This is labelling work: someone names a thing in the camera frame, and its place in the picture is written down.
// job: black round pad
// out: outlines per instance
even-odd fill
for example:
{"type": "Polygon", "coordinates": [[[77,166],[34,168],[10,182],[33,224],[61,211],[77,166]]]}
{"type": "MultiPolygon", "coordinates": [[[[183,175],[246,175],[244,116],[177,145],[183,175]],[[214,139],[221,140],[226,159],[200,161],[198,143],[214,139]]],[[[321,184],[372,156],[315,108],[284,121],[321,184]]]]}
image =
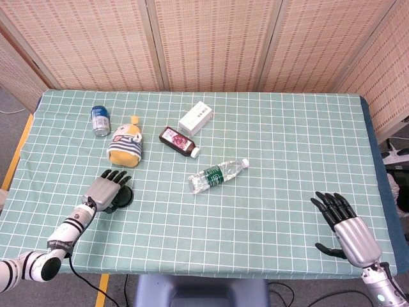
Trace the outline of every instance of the black round pad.
{"type": "Polygon", "coordinates": [[[134,199],[134,192],[127,185],[124,185],[112,201],[114,207],[123,208],[132,203],[134,199]]]}

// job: soda can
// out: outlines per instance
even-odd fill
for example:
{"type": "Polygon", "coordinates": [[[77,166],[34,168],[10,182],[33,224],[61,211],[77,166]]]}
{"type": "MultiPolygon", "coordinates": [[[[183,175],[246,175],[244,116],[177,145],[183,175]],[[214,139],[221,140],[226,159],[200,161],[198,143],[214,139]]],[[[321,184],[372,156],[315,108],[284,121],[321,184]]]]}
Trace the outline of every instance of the soda can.
{"type": "Polygon", "coordinates": [[[106,136],[111,132],[108,110],[104,106],[95,106],[91,110],[92,131],[96,136],[106,136]]]}

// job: white bottle cap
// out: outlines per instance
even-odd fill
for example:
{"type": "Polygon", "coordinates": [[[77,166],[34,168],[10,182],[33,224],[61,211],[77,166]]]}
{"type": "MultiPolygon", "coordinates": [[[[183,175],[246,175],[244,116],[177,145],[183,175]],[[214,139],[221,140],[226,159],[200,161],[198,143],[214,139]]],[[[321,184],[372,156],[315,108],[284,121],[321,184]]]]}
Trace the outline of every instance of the white bottle cap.
{"type": "Polygon", "coordinates": [[[200,152],[200,148],[199,148],[199,147],[195,147],[195,148],[193,148],[192,153],[190,154],[190,156],[191,156],[192,158],[197,158],[198,155],[199,155],[199,152],[200,152]]]}
{"type": "Polygon", "coordinates": [[[242,160],[242,166],[243,166],[243,168],[248,168],[249,165],[250,165],[249,160],[247,160],[247,159],[243,159],[243,160],[242,160]]]}

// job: yellow plush toy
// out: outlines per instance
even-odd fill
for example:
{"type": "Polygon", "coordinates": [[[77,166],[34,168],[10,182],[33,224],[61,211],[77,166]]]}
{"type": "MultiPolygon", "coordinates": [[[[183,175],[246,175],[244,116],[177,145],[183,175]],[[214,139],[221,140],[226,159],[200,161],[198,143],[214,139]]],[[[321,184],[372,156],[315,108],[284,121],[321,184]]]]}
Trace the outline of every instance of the yellow plush toy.
{"type": "Polygon", "coordinates": [[[141,160],[142,135],[136,126],[138,121],[137,116],[131,116],[131,123],[116,129],[107,151],[113,164],[134,168],[141,160]]]}

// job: white box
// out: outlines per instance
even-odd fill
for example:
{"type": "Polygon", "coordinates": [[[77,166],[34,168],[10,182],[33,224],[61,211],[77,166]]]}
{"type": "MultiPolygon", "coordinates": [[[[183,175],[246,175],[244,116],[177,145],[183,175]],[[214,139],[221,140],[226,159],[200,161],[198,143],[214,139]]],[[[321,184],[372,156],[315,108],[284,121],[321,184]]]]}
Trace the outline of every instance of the white box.
{"type": "Polygon", "coordinates": [[[199,101],[184,117],[179,121],[179,128],[186,131],[189,136],[194,136],[213,117],[213,110],[199,101]]]}

